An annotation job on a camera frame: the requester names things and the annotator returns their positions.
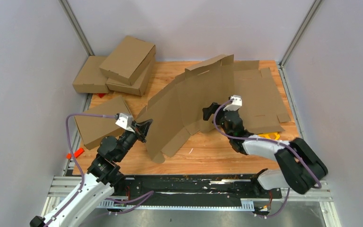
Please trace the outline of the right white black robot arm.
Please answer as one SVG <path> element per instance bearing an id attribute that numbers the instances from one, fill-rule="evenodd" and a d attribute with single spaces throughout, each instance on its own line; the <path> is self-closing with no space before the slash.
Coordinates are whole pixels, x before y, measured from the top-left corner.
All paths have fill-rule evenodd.
<path id="1" fill-rule="evenodd" d="M 243 125 L 238 110 L 240 98 L 231 97 L 220 105 L 212 103 L 204 107 L 203 120 L 213 116 L 215 129 L 229 139 L 234 151 L 244 155 L 256 155 L 278 163 L 277 170 L 264 169 L 257 173 L 251 184 L 256 197 L 264 197 L 271 189 L 289 187 L 298 194 L 311 188 L 321 188 L 321 179 L 328 169 L 302 138 L 294 140 L 272 140 L 249 132 Z"/>

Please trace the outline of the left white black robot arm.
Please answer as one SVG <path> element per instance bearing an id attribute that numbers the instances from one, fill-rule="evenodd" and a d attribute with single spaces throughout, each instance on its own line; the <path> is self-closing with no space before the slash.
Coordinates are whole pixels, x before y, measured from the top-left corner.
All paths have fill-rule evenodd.
<path id="1" fill-rule="evenodd" d="M 77 187 L 45 216 L 35 216 L 32 227 L 78 227 L 87 216 L 112 194 L 125 192 L 124 174 L 118 163 L 123 160 L 137 141 L 146 142 L 152 119 L 136 122 L 132 116 L 117 114 L 116 125 L 124 129 L 122 135 L 104 137 L 97 155 Z"/>

